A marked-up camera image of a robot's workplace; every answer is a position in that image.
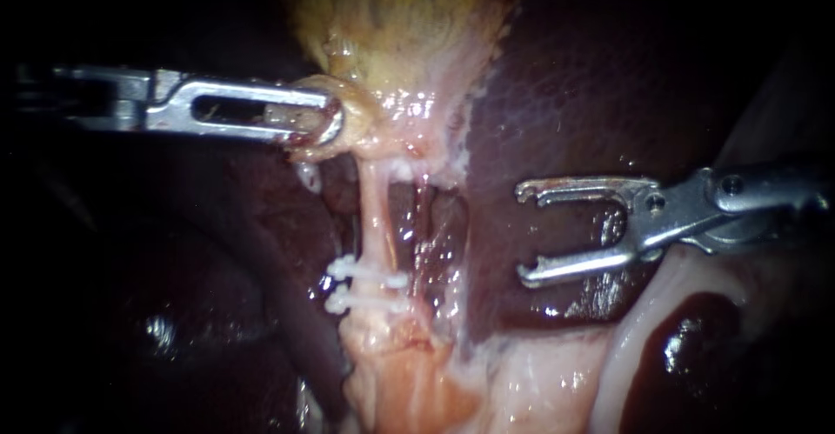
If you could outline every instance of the metal grasper tip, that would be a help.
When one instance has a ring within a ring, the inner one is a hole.
[[[537,205],[576,201],[613,201],[631,214],[635,199],[643,192],[655,190],[658,182],[629,177],[555,177],[523,181],[515,195],[520,203],[535,197]],[[565,257],[537,257],[537,265],[528,269],[517,267],[522,284],[539,288],[557,282],[579,280],[594,272],[613,270],[638,259],[638,250],[631,240],[623,238],[614,246]]]
[[[657,187],[657,181],[646,178],[556,177],[523,181],[516,185],[515,194],[520,203],[535,197],[539,207],[557,202],[615,201],[631,211],[636,194]]]

